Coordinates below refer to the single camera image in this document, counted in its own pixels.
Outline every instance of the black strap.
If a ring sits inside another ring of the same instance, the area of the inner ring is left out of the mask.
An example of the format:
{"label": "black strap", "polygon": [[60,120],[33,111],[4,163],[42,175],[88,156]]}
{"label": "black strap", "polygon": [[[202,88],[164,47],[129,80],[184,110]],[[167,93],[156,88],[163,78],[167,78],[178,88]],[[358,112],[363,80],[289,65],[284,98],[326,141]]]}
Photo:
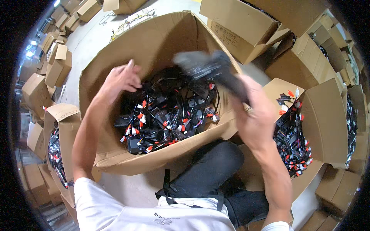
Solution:
{"label": "black strap", "polygon": [[[168,197],[170,173],[171,173],[171,170],[169,170],[169,169],[164,170],[163,192],[164,192],[164,195],[166,197],[167,204],[177,204],[177,202],[174,199],[171,199],[171,198]],[[222,206],[223,206],[223,194],[220,190],[217,191],[217,194],[218,194],[217,195],[217,211],[221,212]],[[203,207],[197,206],[197,205],[190,206],[190,205],[186,204],[186,206],[189,206],[191,208],[203,208]]]}

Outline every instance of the left hand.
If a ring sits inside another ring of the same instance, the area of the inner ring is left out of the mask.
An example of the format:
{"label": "left hand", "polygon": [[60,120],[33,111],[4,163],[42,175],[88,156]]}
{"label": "left hand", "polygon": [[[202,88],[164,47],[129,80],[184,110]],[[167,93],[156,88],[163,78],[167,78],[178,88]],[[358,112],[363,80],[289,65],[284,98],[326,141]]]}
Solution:
{"label": "left hand", "polygon": [[103,97],[108,100],[109,104],[112,104],[121,91],[135,92],[137,88],[142,87],[137,75],[140,70],[141,67],[135,65],[134,60],[130,60],[127,65],[114,67],[105,79],[97,96]]}

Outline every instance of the gray floor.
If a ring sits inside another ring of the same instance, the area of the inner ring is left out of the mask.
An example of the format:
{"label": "gray floor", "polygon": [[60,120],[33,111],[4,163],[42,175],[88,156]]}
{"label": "gray floor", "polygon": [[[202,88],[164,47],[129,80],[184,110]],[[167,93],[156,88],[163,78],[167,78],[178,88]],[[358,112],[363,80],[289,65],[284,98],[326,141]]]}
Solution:
{"label": "gray floor", "polygon": [[[156,9],[157,16],[180,10],[191,10],[195,12],[204,22],[207,18],[199,14],[200,3],[196,0],[149,0],[140,9],[146,7]],[[70,103],[79,106],[78,102],[78,81],[81,71],[105,47],[111,38],[112,30],[116,30],[119,23],[127,15],[109,16],[112,12],[98,12],[88,23],[81,24],[74,31],[67,41],[67,47],[72,52],[72,69],[66,79],[65,91],[61,94],[61,88],[57,89],[56,102]],[[248,65],[241,65],[244,73],[253,77],[261,85],[265,85],[270,78],[263,72],[269,62],[269,55],[263,54]],[[154,192],[162,188],[164,168],[172,169],[172,176],[180,173],[189,163],[185,157],[167,166],[135,176],[121,176],[104,174],[100,184],[123,204],[133,207],[154,207],[157,205]],[[299,230],[304,222],[318,207],[315,190],[320,182],[320,175],[317,176],[305,192],[294,202],[292,208],[299,208],[300,213],[293,214],[293,228]]]}

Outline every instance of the black pants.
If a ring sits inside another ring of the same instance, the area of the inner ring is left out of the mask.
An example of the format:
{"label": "black pants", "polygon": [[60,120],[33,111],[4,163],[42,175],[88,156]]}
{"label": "black pants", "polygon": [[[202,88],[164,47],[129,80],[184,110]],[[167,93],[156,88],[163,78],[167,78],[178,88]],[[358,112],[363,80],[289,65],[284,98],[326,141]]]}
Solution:
{"label": "black pants", "polygon": [[[204,145],[196,151],[191,165],[169,183],[167,196],[218,198],[220,189],[235,228],[264,219],[269,210],[264,191],[241,189],[242,182],[232,177],[243,162],[244,155],[234,143],[216,140]],[[165,196],[164,190],[156,195]]]}

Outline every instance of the white t-shirt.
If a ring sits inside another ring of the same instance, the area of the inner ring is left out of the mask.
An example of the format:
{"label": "white t-shirt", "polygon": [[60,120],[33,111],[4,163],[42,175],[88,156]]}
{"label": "white t-shirt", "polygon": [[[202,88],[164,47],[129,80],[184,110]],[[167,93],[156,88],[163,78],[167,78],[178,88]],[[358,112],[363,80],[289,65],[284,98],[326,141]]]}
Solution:
{"label": "white t-shirt", "polygon": [[[96,182],[79,178],[74,185],[77,219],[81,231],[150,230],[150,231],[232,231],[235,230],[225,205],[217,211],[214,198],[179,198],[169,205],[165,197],[155,208],[124,206]],[[202,208],[190,208],[197,205]],[[263,231],[288,231],[286,222],[274,222]]]}

